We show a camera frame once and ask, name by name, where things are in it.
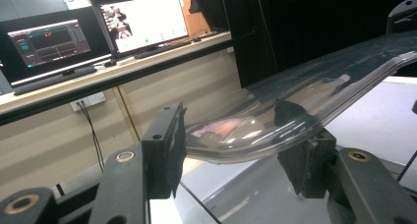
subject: power outlet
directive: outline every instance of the power outlet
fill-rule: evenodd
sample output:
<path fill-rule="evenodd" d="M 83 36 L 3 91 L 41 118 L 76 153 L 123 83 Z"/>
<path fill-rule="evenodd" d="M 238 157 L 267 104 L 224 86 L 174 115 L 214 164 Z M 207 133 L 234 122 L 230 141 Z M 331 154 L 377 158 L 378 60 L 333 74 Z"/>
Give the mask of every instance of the power outlet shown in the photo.
<path fill-rule="evenodd" d="M 104 97 L 104 93 L 103 92 L 99 92 L 96 94 L 92 94 L 90 96 L 78 99 L 76 101 L 71 102 L 71 107 L 73 108 L 74 112 L 77 112 L 79 110 L 81 110 L 81 107 L 78 105 L 78 103 L 84 103 L 84 106 L 86 106 L 86 108 L 93 106 L 97 103 L 103 102 L 105 101 L 105 97 Z"/>

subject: monitor screen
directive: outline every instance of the monitor screen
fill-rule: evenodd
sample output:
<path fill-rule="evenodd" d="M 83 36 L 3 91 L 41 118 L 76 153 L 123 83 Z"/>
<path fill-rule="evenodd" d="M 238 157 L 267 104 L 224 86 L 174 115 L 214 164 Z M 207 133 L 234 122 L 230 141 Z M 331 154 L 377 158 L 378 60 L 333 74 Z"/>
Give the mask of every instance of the monitor screen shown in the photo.
<path fill-rule="evenodd" d="M 0 70 L 12 87 L 111 57 L 91 7 L 0 23 Z"/>
<path fill-rule="evenodd" d="M 99 9 L 118 57 L 188 36 L 180 0 L 128 0 Z"/>

